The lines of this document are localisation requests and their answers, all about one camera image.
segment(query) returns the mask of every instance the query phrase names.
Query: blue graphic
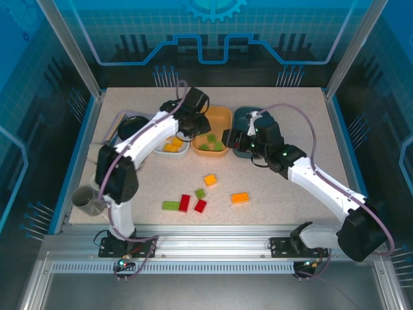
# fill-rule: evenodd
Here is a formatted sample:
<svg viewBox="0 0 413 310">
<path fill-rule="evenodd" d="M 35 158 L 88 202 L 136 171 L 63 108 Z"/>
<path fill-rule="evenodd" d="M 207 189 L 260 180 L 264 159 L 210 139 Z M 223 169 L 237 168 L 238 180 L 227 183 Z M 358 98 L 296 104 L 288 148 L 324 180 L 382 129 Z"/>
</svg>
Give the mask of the blue graphic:
<svg viewBox="0 0 413 310">
<path fill-rule="evenodd" d="M 333 46 L 332 50 L 328 54 L 327 59 L 324 61 L 283 60 L 281 56 L 278 55 L 278 53 L 266 41 L 254 39 L 254 34 L 228 34 L 227 36 L 225 36 L 224 58 L 222 60 L 204 60 L 203 51 L 202 51 L 202 39 L 201 39 L 201 36 L 197 34 L 174 34 L 172 36 L 172 41 L 160 42 L 160 44 L 158 44 L 158 46 L 156 46 L 155 49 L 151 51 L 151 53 L 149 53 L 149 55 L 143 61 L 126 61 L 126 62 L 120 61 L 120 62 L 104 63 L 100 60 L 93 45 L 90 45 L 90 48 L 92 49 L 92 53 L 95 56 L 97 63 L 99 63 L 101 66 L 108 66 L 108 67 L 111 67 L 111 66 L 145 66 L 163 47 L 169 46 L 169 45 L 178 45 L 178 39 L 195 39 L 197 41 L 198 60 L 202 65 L 224 65 L 228 61 L 228 54 L 230 50 L 229 42 L 232 38 L 247 38 L 248 44 L 250 45 L 262 45 L 282 65 L 326 65 L 331 60 L 332 54 L 334 53 L 334 46 Z"/>
<path fill-rule="evenodd" d="M 212 23 L 217 19 L 232 18 L 232 14 L 240 13 L 241 5 L 246 4 L 246 0 L 184 0 L 183 3 L 186 12 L 192 13 L 194 18 L 200 17 L 203 22 L 210 20 Z"/>
<path fill-rule="evenodd" d="M 189 1 L 189 0 L 185 0 L 186 4 L 192 4 L 194 5 L 195 1 Z M 273 56 L 276 60 L 279 61 L 279 63 L 281 63 L 282 65 L 326 65 L 327 63 L 330 62 L 330 60 L 332 59 L 333 53 L 336 51 L 337 45 L 340 42 L 340 39 L 343 35 L 343 32 L 346 28 L 346 26 L 348 25 L 349 19 L 354 11 L 354 8 L 356 6 L 358 0 L 354 0 L 352 6 L 349 8 L 345 19 L 343 21 L 343 23 L 340 25 L 339 27 L 339 31 L 337 33 L 337 35 L 334 37 L 334 41 L 333 44 L 328 52 L 328 55 L 326 57 L 326 60 L 324 61 L 319 61 L 319 60 L 311 60 L 311 61 L 303 61 L 303 60 L 284 60 L 281 58 L 281 56 L 274 50 L 274 48 L 272 48 L 272 46 L 270 45 L 270 43 L 268 43 L 267 39 L 254 39 L 255 34 L 251 33 L 251 32 L 235 32 L 231 33 L 231 34 L 227 34 L 224 38 L 224 42 L 223 42 L 223 58 L 222 59 L 218 59 L 218 60 L 205 60 L 203 57 L 203 49 L 205 48 L 205 46 L 203 46 L 203 40 L 201 39 L 201 35 L 199 34 L 173 34 L 171 35 L 171 39 L 168 39 L 168 41 L 161 41 L 160 39 L 156 39 L 156 40 L 160 40 L 161 42 L 159 44 L 156 45 L 156 47 L 151 50 L 149 52 L 149 54 L 146 56 L 146 58 L 142 61 L 102 61 L 101 58 L 99 57 L 96 47 L 94 46 L 91 37 L 89 36 L 89 33 L 86 30 L 85 24 L 83 23 L 83 21 L 80 18 L 79 12 L 76 10 L 76 7 L 73 3 L 73 1 L 70 1 L 70 4 L 72 6 L 72 10 L 73 13 L 77 19 L 77 22 L 79 23 L 80 29 L 83 33 L 83 35 L 85 36 L 86 42 L 88 43 L 92 54 L 96 60 L 97 63 L 99 63 L 101 66 L 106 66 L 106 67 L 111 67 L 111 66 L 143 66 L 143 65 L 147 65 L 148 62 L 155 57 L 155 55 L 163 48 L 163 47 L 167 47 L 167 46 L 173 46 L 173 45 L 179 45 L 178 40 L 179 39 L 195 39 L 196 42 L 196 48 L 197 48 L 197 56 L 198 56 L 198 61 L 202 64 L 202 65 L 224 65 L 228 59 L 229 59 L 229 52 L 231 49 L 230 46 L 230 40 L 232 38 L 246 38 L 248 39 L 247 44 L 248 45 L 262 45 L 266 50 L 268 50 L 268 52 L 270 53 L 271 56 Z M 228 0 L 226 1 L 213 1 L 215 4 L 219 3 L 221 5 L 221 3 L 228 3 Z M 215 20 L 217 19 L 217 14 L 223 14 L 220 10 L 217 10 L 217 8 L 215 8 L 214 6 L 212 6 L 211 4 L 209 4 L 208 6 L 208 10 L 210 10 L 210 12 L 215 12 Z"/>
<path fill-rule="evenodd" d="M 409 145 L 413 143 L 413 136 L 409 137 L 406 141 L 403 142 L 401 145 L 401 150 L 400 150 L 400 157 L 399 157 L 399 167 L 401 170 L 401 173 L 403 173 L 403 177 L 406 180 L 408 189 L 410 190 L 410 193 L 413 196 L 413 183 L 412 179 L 408 175 L 407 169 L 405 167 L 405 157 L 406 157 L 406 149 Z"/>
<path fill-rule="evenodd" d="M 10 195 L 10 197 L 8 199 L 8 202 L 6 204 L 5 211 L 3 212 L 3 215 L 0 218 L 0 234 L 1 234 L 1 231 L 3 230 L 3 227 L 5 226 L 7 217 L 8 217 L 8 215 L 10 213 L 10 210 L 13 206 L 15 197 L 17 196 L 17 192 L 20 189 L 21 182 L 23 182 L 23 178 L 25 177 L 25 174 L 26 174 L 26 171 L 27 171 L 27 168 L 28 168 L 28 157 L 27 157 L 27 151 L 26 151 L 26 147 L 25 147 L 24 143 L 22 143 L 19 139 L 17 139 L 15 136 L 13 136 L 11 133 L 9 133 L 9 131 L 4 129 L 2 126 L 0 126 L 0 132 L 2 134 L 4 134 L 6 136 L 6 138 L 8 138 L 14 145 L 16 145 L 20 149 L 21 155 L 23 157 L 23 163 L 24 163 L 23 168 L 20 171 L 19 178 L 17 179 L 17 181 L 14 185 L 12 194 Z"/>
<path fill-rule="evenodd" d="M 6 8 L 14 22 L 25 32 L 36 25 L 38 11 L 35 0 L 0 0 L 0 8 Z"/>
</svg>

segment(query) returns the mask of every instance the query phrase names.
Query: aluminum frame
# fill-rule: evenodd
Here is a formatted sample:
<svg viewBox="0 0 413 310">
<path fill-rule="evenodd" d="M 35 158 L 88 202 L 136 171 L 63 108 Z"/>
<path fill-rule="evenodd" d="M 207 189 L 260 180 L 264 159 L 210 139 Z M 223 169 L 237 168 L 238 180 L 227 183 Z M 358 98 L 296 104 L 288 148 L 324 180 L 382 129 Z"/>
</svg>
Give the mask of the aluminum frame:
<svg viewBox="0 0 413 310">
<path fill-rule="evenodd" d="M 73 173 L 70 176 L 68 187 L 66 190 L 65 198 L 62 203 L 61 212 L 58 214 L 57 224 L 54 229 L 51 228 L 49 233 L 58 234 L 61 232 L 61 228 L 68 218 L 67 212 L 70 212 L 72 206 L 72 194 L 79 185 L 80 179 L 82 177 L 83 167 L 85 166 L 86 157 L 88 154 L 89 144 L 92 142 L 94 130 L 96 128 L 97 119 L 99 118 L 99 113 L 103 101 L 105 99 L 105 92 L 102 93 L 99 99 L 95 99 L 93 102 L 92 110 L 90 111 L 90 116 L 86 123 L 85 134 L 82 137 L 79 152 L 77 153 L 76 161 L 74 164 Z"/>
<path fill-rule="evenodd" d="M 82 80 L 85 82 L 86 87 L 93 97 L 96 99 L 100 98 L 101 88 L 97 84 L 97 81 L 86 62 L 85 57 L 83 57 L 82 51 L 80 51 L 79 46 L 76 43 L 75 38 L 70 32 L 65 20 L 56 4 L 53 0 L 36 0 L 37 4 L 42 9 L 45 14 L 50 26 L 52 26 L 54 32 L 59 38 L 63 48 L 66 50 L 69 58 L 72 60 L 76 67 L 77 72 L 81 76 Z"/>
<path fill-rule="evenodd" d="M 383 9 L 385 8 L 388 0 L 372 0 L 363 20 L 360 22 L 350 44 L 340 59 L 340 62 L 334 71 L 330 81 L 327 85 L 327 98 L 332 99 L 337 92 L 341 82 L 346 76 L 348 70 L 353 64 L 355 58 L 359 54 L 359 51 L 363 47 L 367 40 L 368 35 L 372 31 L 374 25 L 379 19 Z"/>
<path fill-rule="evenodd" d="M 76 66 L 88 90 L 96 99 L 99 99 L 101 95 L 99 85 L 55 3 L 53 0 L 37 0 L 37 2 L 52 25 L 70 59 Z M 363 46 L 363 43 L 367 39 L 386 3 L 387 0 L 373 0 L 327 87 L 327 109 L 337 137 L 343 162 L 348 172 L 350 185 L 356 190 L 359 190 L 356 174 L 354 169 L 352 169 L 349 153 L 345 151 L 346 147 L 343 132 L 337 122 L 337 114 L 332 106 L 331 99 Z M 94 110 L 91 114 L 91 119 L 93 120 L 94 117 L 96 117 L 97 121 L 98 115 L 99 111 Z M 85 150 L 91 139 L 89 134 L 93 134 L 92 127 L 95 125 L 95 121 L 88 123 L 88 134 L 85 135 L 82 140 L 79 160 L 76 161 L 74 171 L 78 171 L 78 169 L 81 169 L 83 166 L 81 158 L 86 156 Z M 76 186 L 76 182 L 78 181 L 79 175 L 74 173 L 70 179 L 69 189 Z M 23 298 L 21 309 L 31 310 L 41 308 L 54 262 L 61 260 L 102 262 L 102 260 L 105 260 L 96 257 L 97 249 L 92 243 L 92 238 L 96 231 L 106 229 L 107 227 L 103 227 L 103 225 L 65 225 L 67 223 L 64 221 L 64 215 L 70 212 L 70 204 L 67 199 L 70 193 L 70 190 L 68 190 L 63 204 L 62 217 L 59 221 L 62 225 L 62 233 L 60 235 L 45 236 L 25 297 Z M 173 263 L 176 261 L 205 261 L 207 259 L 209 261 L 249 261 L 254 263 L 274 261 L 274 259 L 270 257 L 270 251 L 267 248 L 268 238 L 288 236 L 289 232 L 295 227 L 296 226 L 291 225 L 138 225 L 137 230 L 141 236 L 160 235 L 159 247 L 153 261 L 164 260 Z M 339 251 L 333 252 L 332 259 L 333 261 L 348 260 L 348 258 Z M 279 261 L 287 261 L 287 259 L 282 258 L 279 259 Z M 378 281 L 387 308 L 407 309 L 407 303 L 401 293 L 401 288 L 398 284 L 391 261 L 380 258 L 379 260 L 375 260 L 373 264 L 376 268 Z"/>
</svg>

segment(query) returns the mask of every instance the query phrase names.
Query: gear logo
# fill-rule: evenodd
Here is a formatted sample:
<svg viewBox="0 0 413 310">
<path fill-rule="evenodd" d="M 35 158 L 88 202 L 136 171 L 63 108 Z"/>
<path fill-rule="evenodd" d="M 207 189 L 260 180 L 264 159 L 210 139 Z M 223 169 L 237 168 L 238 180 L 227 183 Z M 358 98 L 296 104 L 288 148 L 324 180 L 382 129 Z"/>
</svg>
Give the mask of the gear logo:
<svg viewBox="0 0 413 310">
<path fill-rule="evenodd" d="M 39 16 L 35 0 L 0 0 L 0 8 L 7 9 L 24 32 L 28 32 L 36 24 Z"/>
<path fill-rule="evenodd" d="M 183 0 L 187 13 L 192 13 L 194 18 L 200 17 L 202 22 L 217 19 L 224 21 L 232 18 L 234 12 L 241 11 L 241 5 L 246 5 L 247 0 Z"/>
</svg>

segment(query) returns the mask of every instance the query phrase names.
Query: white bowl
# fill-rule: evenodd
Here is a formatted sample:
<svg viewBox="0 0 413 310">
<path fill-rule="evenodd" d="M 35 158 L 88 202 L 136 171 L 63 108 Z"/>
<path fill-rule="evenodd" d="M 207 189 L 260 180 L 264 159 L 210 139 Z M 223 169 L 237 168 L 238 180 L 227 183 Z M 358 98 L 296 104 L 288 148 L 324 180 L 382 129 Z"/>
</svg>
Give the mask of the white bowl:
<svg viewBox="0 0 413 310">
<path fill-rule="evenodd" d="M 182 132 L 178 132 L 177 137 L 184 140 L 184 141 L 188 139 L 188 137 L 184 137 Z M 184 158 L 186 156 L 187 152 L 188 152 L 190 143 L 189 142 L 184 142 L 177 152 L 165 152 L 163 150 L 163 147 L 165 146 L 165 144 L 171 143 L 171 142 L 172 141 L 164 140 L 161 144 L 159 144 L 154 149 L 155 154 L 157 154 L 159 156 L 162 156 L 162 157 L 165 157 L 165 158 Z"/>
</svg>

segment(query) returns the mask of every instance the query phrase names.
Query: gray cup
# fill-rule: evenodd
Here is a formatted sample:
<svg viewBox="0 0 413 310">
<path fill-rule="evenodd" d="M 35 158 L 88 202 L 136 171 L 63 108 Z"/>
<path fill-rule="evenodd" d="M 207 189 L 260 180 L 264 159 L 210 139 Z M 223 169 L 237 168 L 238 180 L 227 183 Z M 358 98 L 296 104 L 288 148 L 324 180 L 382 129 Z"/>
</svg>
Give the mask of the gray cup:
<svg viewBox="0 0 413 310">
<path fill-rule="evenodd" d="M 91 186 L 80 186 L 72 195 L 72 203 L 89 216 L 97 216 L 105 209 L 97 200 L 97 192 Z"/>
</svg>

